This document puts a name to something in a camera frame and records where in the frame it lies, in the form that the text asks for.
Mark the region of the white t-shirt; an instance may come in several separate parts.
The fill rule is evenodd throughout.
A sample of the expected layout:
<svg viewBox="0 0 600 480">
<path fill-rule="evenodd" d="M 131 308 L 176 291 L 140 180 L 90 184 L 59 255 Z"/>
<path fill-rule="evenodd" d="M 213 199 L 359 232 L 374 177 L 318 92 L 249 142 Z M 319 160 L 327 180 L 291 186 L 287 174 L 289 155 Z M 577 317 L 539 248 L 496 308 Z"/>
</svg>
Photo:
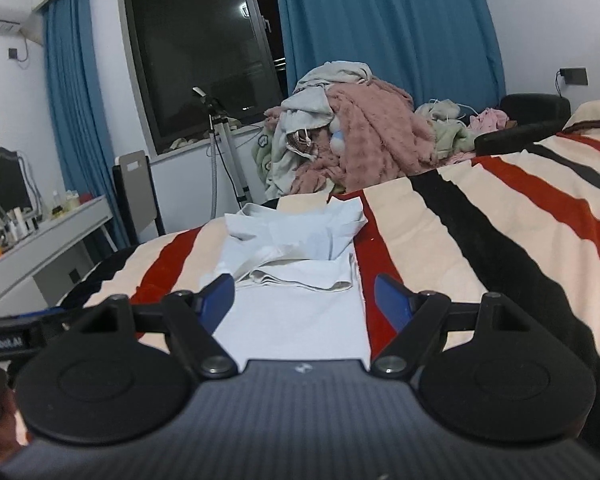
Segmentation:
<svg viewBox="0 0 600 480">
<path fill-rule="evenodd" d="M 366 226 L 358 198 L 291 214 L 249 205 L 224 218 L 227 237 L 208 285 L 235 283 L 213 336 L 244 367 L 251 360 L 370 362 L 354 239 Z"/>
</svg>

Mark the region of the white dressing table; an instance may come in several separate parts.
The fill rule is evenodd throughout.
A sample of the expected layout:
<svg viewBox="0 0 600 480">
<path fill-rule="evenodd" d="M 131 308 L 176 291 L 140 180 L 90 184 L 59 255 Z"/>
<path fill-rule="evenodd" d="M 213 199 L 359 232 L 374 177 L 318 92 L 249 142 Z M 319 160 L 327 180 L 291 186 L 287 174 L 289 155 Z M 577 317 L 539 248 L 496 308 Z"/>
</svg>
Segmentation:
<svg viewBox="0 0 600 480">
<path fill-rule="evenodd" d="M 33 234 L 0 256 L 0 316 L 41 310 L 51 304 L 35 277 L 92 233 L 105 233 L 112 219 L 105 197 L 57 219 L 46 221 Z"/>
</svg>

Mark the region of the cosmetic bottles on table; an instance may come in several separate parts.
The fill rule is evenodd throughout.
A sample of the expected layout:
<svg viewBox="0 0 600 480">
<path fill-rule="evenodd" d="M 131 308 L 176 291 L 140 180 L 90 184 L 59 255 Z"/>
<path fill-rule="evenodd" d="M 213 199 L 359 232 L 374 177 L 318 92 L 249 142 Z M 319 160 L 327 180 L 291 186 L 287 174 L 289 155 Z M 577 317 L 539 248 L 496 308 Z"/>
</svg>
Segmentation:
<svg viewBox="0 0 600 480">
<path fill-rule="evenodd" d="M 50 214 L 35 214 L 30 208 L 14 208 L 2 219 L 0 226 L 0 254 L 17 245 L 30 234 L 40 229 L 45 221 L 55 220 L 63 214 L 73 211 L 90 202 L 94 196 L 91 193 L 79 194 L 69 190 L 63 200 L 57 192 L 54 193 L 54 203 Z"/>
</svg>

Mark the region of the striped fleece bed blanket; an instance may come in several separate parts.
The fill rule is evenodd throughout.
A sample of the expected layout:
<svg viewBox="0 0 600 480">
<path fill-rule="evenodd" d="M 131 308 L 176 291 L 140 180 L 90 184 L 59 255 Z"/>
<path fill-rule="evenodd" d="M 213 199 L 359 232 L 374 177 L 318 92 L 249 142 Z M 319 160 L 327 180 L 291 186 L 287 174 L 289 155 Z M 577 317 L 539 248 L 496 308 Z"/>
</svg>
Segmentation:
<svg viewBox="0 0 600 480">
<path fill-rule="evenodd" d="M 224 218 L 151 243 L 17 376 L 25 479 L 600 478 L 600 129 L 366 188 L 354 239 L 370 362 L 251 360 L 196 379 L 161 301 L 200 292 Z M 376 278 L 451 299 L 410 379 Z"/>
</svg>

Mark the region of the grey black chair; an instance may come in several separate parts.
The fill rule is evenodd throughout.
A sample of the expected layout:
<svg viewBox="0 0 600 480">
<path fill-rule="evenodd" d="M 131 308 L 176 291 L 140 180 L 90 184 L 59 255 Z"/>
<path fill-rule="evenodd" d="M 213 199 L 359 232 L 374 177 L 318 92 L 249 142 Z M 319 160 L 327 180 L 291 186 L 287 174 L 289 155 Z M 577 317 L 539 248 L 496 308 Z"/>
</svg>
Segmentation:
<svg viewBox="0 0 600 480">
<path fill-rule="evenodd" d="M 112 166 L 112 180 L 118 209 L 126 235 L 132 245 L 140 242 L 138 236 L 150 224 L 157 234 L 166 234 L 160 212 L 156 188 L 144 151 L 119 156 Z"/>
</svg>

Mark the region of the pale green garment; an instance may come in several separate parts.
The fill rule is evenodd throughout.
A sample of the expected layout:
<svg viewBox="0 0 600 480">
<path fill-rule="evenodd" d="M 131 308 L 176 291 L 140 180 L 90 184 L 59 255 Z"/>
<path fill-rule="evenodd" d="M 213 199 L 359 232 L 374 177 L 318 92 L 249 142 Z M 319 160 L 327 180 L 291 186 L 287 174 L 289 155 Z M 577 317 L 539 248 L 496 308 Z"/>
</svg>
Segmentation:
<svg viewBox="0 0 600 480">
<path fill-rule="evenodd" d="M 451 100 L 432 100 L 417 107 L 434 132 L 434 144 L 439 160 L 475 151 L 476 134 L 463 122 L 463 109 Z"/>
</svg>

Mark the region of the pink fluffy blanket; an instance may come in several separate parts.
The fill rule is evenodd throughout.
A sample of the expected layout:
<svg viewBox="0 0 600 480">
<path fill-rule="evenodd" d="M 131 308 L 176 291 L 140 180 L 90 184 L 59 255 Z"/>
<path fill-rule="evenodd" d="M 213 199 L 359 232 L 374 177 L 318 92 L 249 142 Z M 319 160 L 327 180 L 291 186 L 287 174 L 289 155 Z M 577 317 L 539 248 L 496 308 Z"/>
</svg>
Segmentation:
<svg viewBox="0 0 600 480">
<path fill-rule="evenodd" d="M 434 132 L 402 89 L 373 78 L 334 84 L 327 99 L 336 118 L 312 136 L 317 159 L 300 166 L 287 195 L 330 186 L 350 193 L 437 165 Z"/>
</svg>

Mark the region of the silver tripod with phone holder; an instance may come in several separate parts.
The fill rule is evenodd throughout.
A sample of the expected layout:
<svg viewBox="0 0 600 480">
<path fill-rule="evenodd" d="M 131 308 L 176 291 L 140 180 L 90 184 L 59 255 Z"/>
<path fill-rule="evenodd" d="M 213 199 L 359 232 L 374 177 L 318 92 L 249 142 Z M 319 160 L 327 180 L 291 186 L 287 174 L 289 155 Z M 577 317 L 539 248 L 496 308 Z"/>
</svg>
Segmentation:
<svg viewBox="0 0 600 480">
<path fill-rule="evenodd" d="M 209 119 L 209 144 L 211 158 L 211 218 L 218 216 L 219 169 L 218 162 L 225 172 L 238 208 L 252 201 L 250 187 L 242 162 L 239 159 L 237 145 L 230 130 L 230 118 L 225 107 L 218 99 L 212 98 L 200 87 L 192 88 L 193 94 L 206 109 Z"/>
</svg>

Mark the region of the blue curtain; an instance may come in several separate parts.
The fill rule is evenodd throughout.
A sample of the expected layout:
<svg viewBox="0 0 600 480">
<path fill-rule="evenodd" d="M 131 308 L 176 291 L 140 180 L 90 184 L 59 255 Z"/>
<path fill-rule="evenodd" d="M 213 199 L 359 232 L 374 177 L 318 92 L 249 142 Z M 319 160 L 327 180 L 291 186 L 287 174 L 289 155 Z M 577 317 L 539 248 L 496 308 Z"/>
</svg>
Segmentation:
<svg viewBox="0 0 600 480">
<path fill-rule="evenodd" d="M 288 87 L 332 61 L 362 62 L 417 103 L 476 110 L 505 96 L 486 0 L 277 0 Z"/>
<path fill-rule="evenodd" d="M 43 6 L 45 79 L 62 177 L 68 190 L 108 200 L 108 232 L 129 245 L 114 192 L 114 150 L 93 41 L 90 0 L 50 0 Z"/>
</svg>

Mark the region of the small pink garment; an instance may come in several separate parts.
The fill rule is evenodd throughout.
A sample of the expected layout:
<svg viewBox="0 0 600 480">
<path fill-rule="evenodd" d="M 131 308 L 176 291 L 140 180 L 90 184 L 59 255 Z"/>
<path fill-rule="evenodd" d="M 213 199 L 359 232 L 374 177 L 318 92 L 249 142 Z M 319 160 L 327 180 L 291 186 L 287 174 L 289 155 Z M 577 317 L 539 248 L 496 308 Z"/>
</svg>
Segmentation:
<svg viewBox="0 0 600 480">
<path fill-rule="evenodd" d="M 503 130 L 509 122 L 508 115 L 497 108 L 486 108 L 478 115 L 469 118 L 468 128 L 477 136 Z"/>
</svg>

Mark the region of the grey white hoodie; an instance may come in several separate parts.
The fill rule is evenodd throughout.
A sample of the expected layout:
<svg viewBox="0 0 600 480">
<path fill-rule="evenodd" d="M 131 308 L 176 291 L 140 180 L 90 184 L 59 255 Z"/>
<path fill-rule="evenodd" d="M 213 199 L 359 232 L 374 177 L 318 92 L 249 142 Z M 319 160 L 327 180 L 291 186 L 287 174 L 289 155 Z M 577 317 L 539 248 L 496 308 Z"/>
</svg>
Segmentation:
<svg viewBox="0 0 600 480">
<path fill-rule="evenodd" d="M 289 194 L 300 166 L 317 159 L 312 136 L 327 130 L 336 118 L 327 90 L 334 84 L 365 84 L 372 76 L 365 63 L 326 62 L 306 73 L 286 100 L 265 112 L 252 158 L 266 198 Z"/>
</svg>

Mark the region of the right blue curtain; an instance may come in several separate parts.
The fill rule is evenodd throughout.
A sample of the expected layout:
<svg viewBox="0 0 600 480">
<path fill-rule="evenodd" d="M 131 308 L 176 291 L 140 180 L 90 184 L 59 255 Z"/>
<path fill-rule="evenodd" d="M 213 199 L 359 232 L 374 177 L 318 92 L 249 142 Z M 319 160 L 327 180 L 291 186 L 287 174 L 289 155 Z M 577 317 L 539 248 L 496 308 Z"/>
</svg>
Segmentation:
<svg viewBox="0 0 600 480">
<path fill-rule="evenodd" d="M 417 103 L 476 110 L 505 96 L 486 0 L 277 0 L 288 87 L 332 61 L 362 62 Z"/>
</svg>

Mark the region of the dark window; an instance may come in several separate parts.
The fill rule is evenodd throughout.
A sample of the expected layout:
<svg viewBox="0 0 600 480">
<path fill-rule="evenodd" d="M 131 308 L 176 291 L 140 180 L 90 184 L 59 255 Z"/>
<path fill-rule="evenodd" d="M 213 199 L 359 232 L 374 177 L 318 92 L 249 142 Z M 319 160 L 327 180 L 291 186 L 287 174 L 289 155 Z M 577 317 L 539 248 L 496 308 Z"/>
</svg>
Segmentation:
<svg viewBox="0 0 600 480">
<path fill-rule="evenodd" d="M 124 0 L 134 72 L 157 154 L 210 129 L 194 90 L 241 125 L 288 94 L 277 0 Z"/>
</svg>

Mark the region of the wavy frame mirror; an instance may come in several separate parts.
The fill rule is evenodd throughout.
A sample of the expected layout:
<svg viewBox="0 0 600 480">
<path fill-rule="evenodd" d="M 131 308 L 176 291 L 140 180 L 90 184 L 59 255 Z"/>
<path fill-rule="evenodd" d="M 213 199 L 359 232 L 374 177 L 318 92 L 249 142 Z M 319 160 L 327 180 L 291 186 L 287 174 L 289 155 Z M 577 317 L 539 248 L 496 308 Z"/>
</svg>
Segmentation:
<svg viewBox="0 0 600 480">
<path fill-rule="evenodd" d="M 42 198 L 24 156 L 0 146 L 0 219 L 14 208 L 42 214 Z"/>
</svg>

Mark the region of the black wall socket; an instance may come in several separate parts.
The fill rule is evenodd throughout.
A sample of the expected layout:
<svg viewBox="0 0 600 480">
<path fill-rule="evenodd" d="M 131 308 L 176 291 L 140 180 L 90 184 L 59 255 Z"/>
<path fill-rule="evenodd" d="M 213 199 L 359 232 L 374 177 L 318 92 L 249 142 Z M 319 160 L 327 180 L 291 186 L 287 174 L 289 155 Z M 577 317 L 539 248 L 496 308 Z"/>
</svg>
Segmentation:
<svg viewBox="0 0 600 480">
<path fill-rule="evenodd" d="M 569 67 L 558 70 L 558 75 L 566 86 L 587 86 L 588 71 L 585 67 Z"/>
</svg>

